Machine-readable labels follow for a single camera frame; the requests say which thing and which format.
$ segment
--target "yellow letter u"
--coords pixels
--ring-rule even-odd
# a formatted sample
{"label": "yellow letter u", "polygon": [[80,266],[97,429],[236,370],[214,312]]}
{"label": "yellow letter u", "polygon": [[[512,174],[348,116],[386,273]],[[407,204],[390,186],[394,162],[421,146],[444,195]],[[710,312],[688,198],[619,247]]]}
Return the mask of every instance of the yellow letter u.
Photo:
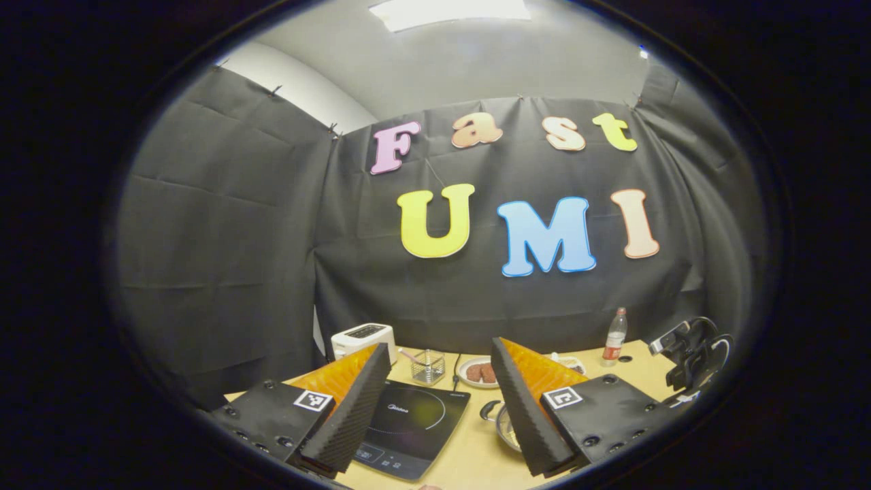
{"label": "yellow letter u", "polygon": [[411,254],[425,259],[447,257],[466,245],[469,239],[469,196],[475,192],[471,184],[445,187],[442,197],[450,206],[450,230],[441,238],[427,233],[427,203],[433,200],[430,191],[414,191],[399,196],[396,204],[402,208],[400,236],[402,246]]}

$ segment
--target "black cable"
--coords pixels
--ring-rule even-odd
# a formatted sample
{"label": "black cable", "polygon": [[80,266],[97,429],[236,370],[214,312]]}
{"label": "black cable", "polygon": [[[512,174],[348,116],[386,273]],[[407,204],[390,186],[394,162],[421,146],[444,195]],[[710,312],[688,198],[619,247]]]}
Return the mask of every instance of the black cable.
{"label": "black cable", "polygon": [[456,374],[456,365],[460,364],[460,357],[462,355],[463,354],[457,354],[456,361],[454,361],[454,389],[451,391],[456,391],[456,385],[460,382],[460,377],[459,377],[459,375]]}

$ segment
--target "induction cooktop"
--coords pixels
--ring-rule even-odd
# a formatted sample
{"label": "induction cooktop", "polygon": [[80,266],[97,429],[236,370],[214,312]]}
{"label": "induction cooktop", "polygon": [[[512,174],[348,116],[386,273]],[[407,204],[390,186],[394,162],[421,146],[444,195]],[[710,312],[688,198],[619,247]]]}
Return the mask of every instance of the induction cooktop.
{"label": "induction cooktop", "polygon": [[418,480],[436,460],[469,404],[469,394],[385,381],[354,459],[403,480]]}

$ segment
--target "plate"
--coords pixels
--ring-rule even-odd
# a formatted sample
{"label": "plate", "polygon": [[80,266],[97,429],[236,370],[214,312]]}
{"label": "plate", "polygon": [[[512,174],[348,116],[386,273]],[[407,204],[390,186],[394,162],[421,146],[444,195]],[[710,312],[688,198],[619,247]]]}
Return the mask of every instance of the plate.
{"label": "plate", "polygon": [[475,364],[484,364],[488,362],[490,362],[490,356],[482,356],[475,357],[474,359],[469,359],[468,361],[460,364],[459,369],[456,370],[456,374],[466,385],[475,386],[476,388],[498,388],[499,383],[480,383],[478,381],[472,381],[471,379],[466,377],[466,370],[469,367]]}

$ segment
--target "white toaster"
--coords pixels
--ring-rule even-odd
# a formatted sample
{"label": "white toaster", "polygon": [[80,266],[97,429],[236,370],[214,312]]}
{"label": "white toaster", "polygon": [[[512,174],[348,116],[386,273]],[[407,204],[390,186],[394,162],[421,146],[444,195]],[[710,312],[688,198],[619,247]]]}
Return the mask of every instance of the white toaster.
{"label": "white toaster", "polygon": [[348,354],[369,347],[369,345],[386,342],[390,363],[395,364],[396,362],[396,341],[393,339],[393,327],[390,325],[364,323],[353,329],[339,332],[330,339],[333,342],[333,353],[337,361]]}

